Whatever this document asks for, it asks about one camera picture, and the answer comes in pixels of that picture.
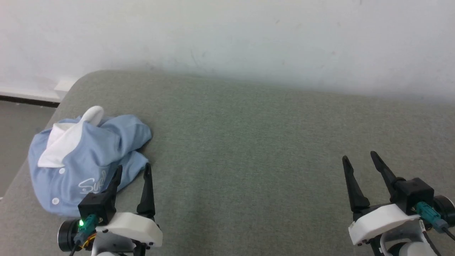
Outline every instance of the gray fabric surface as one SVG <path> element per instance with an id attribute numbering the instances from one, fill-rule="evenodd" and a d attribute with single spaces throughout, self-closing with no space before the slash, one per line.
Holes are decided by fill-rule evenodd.
<path id="1" fill-rule="evenodd" d="M 76 83 L 50 123 L 93 105 L 135 114 L 154 131 L 143 153 L 164 240 L 149 255 L 372 255 L 350 244 L 345 154 L 372 204 L 388 194 L 370 150 L 397 175 L 455 199 L 451 106 L 100 71 Z M 135 211 L 142 185 L 119 193 L 118 211 Z M 56 244 L 63 220 L 39 206 L 25 164 L 0 203 L 0 248 L 66 255 Z M 453 241 L 430 236 L 453 255 Z"/>

